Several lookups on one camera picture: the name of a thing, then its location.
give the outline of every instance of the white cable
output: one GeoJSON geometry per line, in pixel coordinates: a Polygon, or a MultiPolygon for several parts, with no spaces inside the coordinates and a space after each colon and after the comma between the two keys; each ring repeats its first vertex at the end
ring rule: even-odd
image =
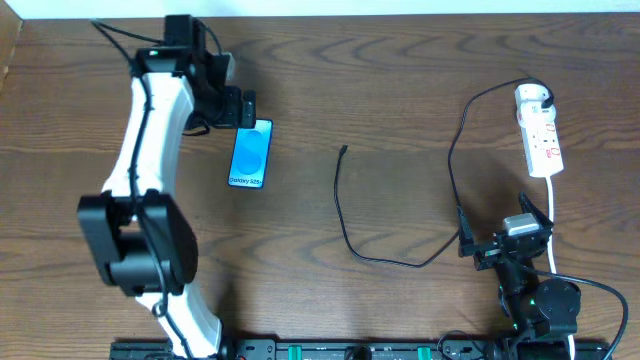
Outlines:
{"type": "MultiPolygon", "coordinates": [[[[554,218],[554,203],[553,203],[553,184],[551,183],[551,176],[545,177],[547,180],[547,192],[549,198],[549,220],[553,221],[554,218]]],[[[547,243],[547,256],[549,257],[549,269],[552,273],[556,273],[556,261],[553,256],[553,235],[549,236],[549,242],[547,243]]],[[[568,336],[569,339],[569,354],[571,360],[576,357],[576,343],[573,339],[573,335],[568,336]]]]}

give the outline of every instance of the wooden table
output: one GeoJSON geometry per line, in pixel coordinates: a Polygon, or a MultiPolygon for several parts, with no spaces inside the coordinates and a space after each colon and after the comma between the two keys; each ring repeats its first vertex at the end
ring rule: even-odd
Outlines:
{"type": "MultiPolygon", "coordinates": [[[[475,93],[530,74],[556,93],[565,170],[556,187],[558,269],[614,286],[631,307],[617,359],[640,356],[640,17],[391,16],[208,19],[275,131],[266,186],[226,185],[234,131],[184,138],[177,202],[198,236],[199,282],[235,333],[434,339],[506,330],[493,271],[455,248],[405,261],[456,230],[446,153],[475,93]]],[[[160,36],[162,20],[113,21],[160,36]]],[[[123,39],[133,51],[141,43],[123,39]]],[[[120,55],[87,21],[27,21],[0,94],[0,357],[105,359],[115,338],[164,334],[100,281],[76,220],[115,163],[131,93],[120,55]]],[[[512,89],[470,110],[454,156],[478,238],[520,212],[527,175],[512,89]]],[[[546,259],[537,261],[546,269],[546,259]]],[[[621,308],[581,287],[580,338],[611,341],[621,308]]]]}

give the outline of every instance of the power strip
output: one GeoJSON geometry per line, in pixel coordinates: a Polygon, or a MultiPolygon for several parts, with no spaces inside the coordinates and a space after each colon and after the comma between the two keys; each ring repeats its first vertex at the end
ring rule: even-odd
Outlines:
{"type": "Polygon", "coordinates": [[[556,108],[542,108],[549,91],[542,85],[523,84],[515,95],[529,175],[544,178],[559,173],[564,165],[556,132],[556,108]]]}

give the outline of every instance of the white wall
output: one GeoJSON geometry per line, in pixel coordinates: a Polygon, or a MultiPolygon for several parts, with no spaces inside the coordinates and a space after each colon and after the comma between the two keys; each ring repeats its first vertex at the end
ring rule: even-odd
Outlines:
{"type": "Polygon", "coordinates": [[[6,0],[23,19],[640,11],[639,0],[6,0]]]}

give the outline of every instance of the black cable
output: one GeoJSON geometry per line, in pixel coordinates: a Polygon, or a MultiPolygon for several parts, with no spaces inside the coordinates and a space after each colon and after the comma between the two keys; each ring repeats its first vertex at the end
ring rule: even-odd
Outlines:
{"type": "Polygon", "coordinates": [[[451,186],[453,187],[453,195],[456,198],[456,205],[458,205],[458,207],[462,207],[462,204],[460,203],[460,196],[458,195],[458,188],[456,188],[456,182],[453,178],[453,170],[451,169],[451,155],[453,154],[453,148],[456,146],[456,143],[458,142],[458,138],[460,138],[460,134],[462,133],[462,129],[464,128],[464,123],[467,119],[467,111],[469,111],[469,107],[471,106],[471,103],[481,97],[482,95],[485,95],[487,93],[492,92],[493,90],[497,90],[499,88],[511,85],[511,84],[515,84],[515,83],[519,83],[519,82],[523,82],[523,81],[534,81],[536,83],[539,83],[540,85],[544,86],[545,88],[547,88],[547,90],[549,90],[549,97],[542,103],[542,107],[543,108],[548,108],[551,105],[553,105],[553,92],[551,91],[551,89],[545,85],[542,81],[533,78],[533,77],[526,77],[526,78],[520,78],[520,79],[515,79],[515,80],[511,80],[511,81],[507,81],[506,83],[502,83],[500,85],[496,85],[492,88],[489,88],[479,94],[474,95],[471,100],[469,100],[469,102],[467,102],[467,105],[464,107],[464,112],[462,113],[462,118],[460,120],[460,128],[458,129],[458,132],[456,133],[456,136],[454,136],[453,141],[451,142],[451,147],[449,148],[449,155],[447,156],[447,164],[449,166],[449,176],[451,177],[451,186]]]}
{"type": "Polygon", "coordinates": [[[146,224],[147,220],[149,220],[149,221],[151,221],[151,220],[148,219],[148,217],[147,217],[146,213],[144,212],[144,210],[141,207],[138,206],[138,196],[139,196],[139,194],[138,194],[138,188],[136,186],[136,180],[138,178],[138,175],[137,175],[137,164],[138,164],[138,156],[140,154],[140,148],[142,146],[142,139],[144,138],[144,132],[146,130],[147,122],[149,120],[149,113],[152,110],[152,106],[151,106],[151,98],[152,98],[151,90],[149,89],[149,85],[142,78],[142,74],[140,74],[139,69],[137,68],[135,62],[129,56],[129,54],[124,50],[124,48],[111,35],[109,35],[109,33],[107,33],[103,29],[103,27],[100,25],[100,22],[98,22],[97,20],[94,20],[94,21],[91,21],[91,24],[102,35],[104,35],[107,38],[107,40],[109,40],[109,42],[111,42],[111,44],[116,49],[118,49],[118,51],[120,51],[122,56],[125,58],[125,60],[129,64],[131,76],[132,77],[136,77],[140,81],[140,84],[142,85],[142,88],[144,90],[144,94],[145,94],[144,112],[143,112],[143,115],[142,115],[142,121],[140,122],[140,128],[138,130],[138,135],[136,137],[136,142],[135,142],[134,147],[133,147],[133,152],[132,152],[132,155],[131,155],[131,163],[130,163],[130,166],[129,166],[129,190],[130,190],[130,197],[131,197],[131,205],[132,205],[133,213],[138,216],[138,223],[140,224],[140,228],[142,229],[142,231],[144,233],[144,239],[145,239],[146,246],[147,246],[147,248],[149,250],[149,253],[151,255],[151,259],[152,259],[153,265],[154,265],[154,267],[155,267],[155,269],[156,269],[156,271],[158,273],[158,279],[159,279],[159,282],[160,282],[160,290],[162,292],[161,300],[158,301],[156,304],[154,304],[152,306],[151,313],[156,318],[161,318],[161,317],[165,317],[166,318],[167,323],[169,324],[169,327],[171,327],[171,330],[176,334],[176,336],[180,340],[181,345],[183,346],[185,354],[187,356],[187,359],[193,359],[193,356],[191,356],[191,349],[189,348],[189,344],[187,343],[187,340],[182,335],[182,332],[180,332],[180,329],[178,329],[178,327],[176,326],[175,322],[173,322],[173,319],[171,319],[171,317],[169,316],[169,314],[167,312],[167,308],[169,306],[169,291],[168,291],[168,288],[166,286],[165,274],[164,274],[164,271],[162,271],[162,265],[160,263],[160,259],[159,259],[159,256],[158,256],[158,250],[156,249],[153,241],[151,241],[151,239],[149,237],[150,233],[148,231],[147,224],[146,224]]]}
{"type": "Polygon", "coordinates": [[[466,332],[464,332],[462,330],[451,330],[451,331],[448,331],[447,333],[442,335],[440,340],[438,340],[438,344],[436,344],[436,351],[440,352],[440,354],[442,354],[442,357],[447,358],[448,360],[451,360],[451,358],[449,356],[445,355],[444,351],[442,351],[442,346],[443,345],[441,345],[441,343],[444,341],[445,338],[449,337],[452,334],[456,334],[456,333],[464,335],[471,342],[473,347],[476,348],[476,350],[478,350],[480,352],[480,354],[482,354],[482,356],[479,356],[479,357],[471,359],[471,360],[480,360],[480,359],[484,359],[485,358],[484,350],[480,349],[480,346],[478,345],[478,343],[476,343],[473,340],[473,338],[471,338],[471,335],[467,334],[466,332]]]}
{"type": "Polygon", "coordinates": [[[218,41],[218,37],[216,36],[216,33],[214,33],[213,30],[211,30],[209,25],[205,24],[202,21],[200,21],[200,23],[202,24],[204,29],[209,33],[209,35],[211,35],[211,37],[213,38],[213,41],[215,41],[216,47],[218,48],[218,54],[222,55],[222,45],[220,45],[220,41],[218,41]]]}
{"type": "Polygon", "coordinates": [[[353,248],[353,246],[351,246],[351,242],[349,242],[349,236],[347,235],[347,229],[344,226],[344,219],[342,218],[342,210],[340,209],[340,202],[338,201],[338,179],[340,178],[340,176],[339,176],[340,175],[340,164],[342,163],[342,156],[344,155],[344,153],[347,152],[347,148],[348,148],[347,145],[342,145],[342,148],[340,149],[340,155],[338,156],[338,164],[336,166],[336,177],[335,177],[335,180],[333,182],[333,198],[334,198],[334,200],[336,202],[336,210],[338,211],[338,218],[340,219],[340,226],[342,227],[342,235],[344,236],[344,242],[347,244],[347,247],[349,248],[349,251],[351,251],[353,256],[355,256],[356,258],[358,258],[360,260],[365,260],[365,261],[379,262],[379,263],[392,264],[392,265],[398,265],[398,266],[406,266],[406,267],[410,267],[410,268],[423,268],[423,267],[431,264],[438,256],[440,256],[440,254],[442,254],[449,247],[449,245],[451,245],[456,240],[456,237],[458,236],[458,231],[456,231],[456,233],[453,234],[451,239],[449,239],[440,248],[440,250],[436,251],[436,253],[433,254],[429,259],[427,259],[427,261],[425,261],[423,263],[420,263],[420,264],[411,264],[411,263],[406,263],[406,262],[397,261],[397,260],[372,258],[372,257],[363,256],[363,255],[358,254],[358,252],[353,248]]]}
{"type": "Polygon", "coordinates": [[[111,26],[109,24],[105,24],[105,23],[103,23],[102,21],[100,21],[98,19],[91,20],[91,23],[94,24],[94,26],[96,26],[96,25],[97,26],[101,26],[101,27],[103,27],[105,29],[111,30],[111,31],[113,31],[115,33],[118,33],[118,34],[121,34],[121,35],[124,35],[124,36],[128,36],[130,38],[134,38],[134,39],[138,39],[138,40],[142,40],[142,41],[148,41],[148,42],[152,42],[152,43],[155,43],[155,44],[158,44],[158,45],[163,43],[162,40],[154,39],[154,38],[151,38],[151,37],[148,37],[148,36],[144,36],[144,35],[138,35],[138,34],[130,33],[128,31],[124,31],[124,30],[118,29],[115,26],[111,26]]]}
{"type": "Polygon", "coordinates": [[[546,276],[546,277],[560,279],[564,281],[590,285],[598,289],[608,291],[609,293],[615,295],[618,298],[618,300],[620,300],[620,304],[622,305],[622,321],[620,322],[620,327],[618,328],[618,333],[616,334],[616,337],[613,338],[613,341],[611,342],[611,346],[609,346],[609,350],[605,353],[602,360],[607,360],[611,358],[611,356],[613,355],[613,352],[616,350],[616,347],[618,347],[620,340],[622,340],[622,335],[624,335],[624,331],[627,328],[627,322],[629,321],[629,305],[627,304],[627,300],[618,290],[612,288],[611,286],[608,286],[593,280],[588,280],[588,279],[583,279],[583,278],[563,275],[563,274],[554,274],[546,271],[532,269],[526,265],[521,264],[520,262],[518,262],[516,259],[514,259],[504,251],[502,255],[505,257],[505,259],[507,259],[507,261],[511,262],[512,264],[516,265],[517,267],[521,268],[522,270],[530,274],[536,274],[539,276],[546,276]]]}

